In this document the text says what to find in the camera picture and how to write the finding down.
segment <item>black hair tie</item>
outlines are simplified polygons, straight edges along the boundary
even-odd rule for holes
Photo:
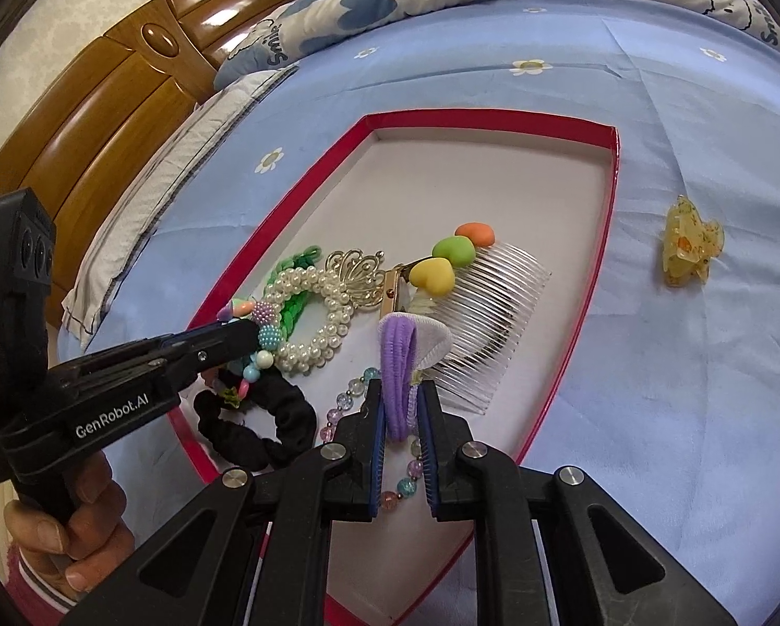
[[[220,378],[225,374],[220,370]],[[260,438],[253,430],[220,419],[226,405],[213,391],[201,391],[193,401],[199,432],[224,459],[249,471],[267,466],[284,468],[315,445],[317,416],[302,391],[284,380],[275,367],[263,369],[246,397],[274,417],[277,442]]]

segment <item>green heart bead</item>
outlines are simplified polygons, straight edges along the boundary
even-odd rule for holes
[[[476,259],[474,243],[463,235],[451,235],[433,245],[433,256],[447,259],[454,268],[464,268]]]

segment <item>hand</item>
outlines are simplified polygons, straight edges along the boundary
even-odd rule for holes
[[[82,505],[67,526],[21,501],[10,501],[4,522],[28,565],[50,586],[74,599],[112,573],[134,550],[134,537],[121,520],[126,495],[112,480],[103,452],[91,455],[74,476],[74,493]],[[51,555],[68,555],[74,563],[60,572]]]

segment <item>white pearl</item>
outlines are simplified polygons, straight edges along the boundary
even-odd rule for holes
[[[274,364],[274,355],[270,351],[259,351],[256,354],[256,369],[268,369]]]

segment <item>silver bolt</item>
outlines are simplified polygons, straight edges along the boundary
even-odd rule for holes
[[[488,453],[488,447],[476,440],[468,441],[462,446],[462,454],[469,459],[482,459]]]
[[[346,448],[339,442],[327,442],[320,447],[320,455],[330,462],[336,462],[346,456]]]
[[[567,483],[575,487],[584,482],[584,471],[577,466],[564,466],[559,472],[558,477],[562,483]]]
[[[239,489],[248,484],[248,474],[241,468],[231,468],[222,476],[222,484],[229,489]]]

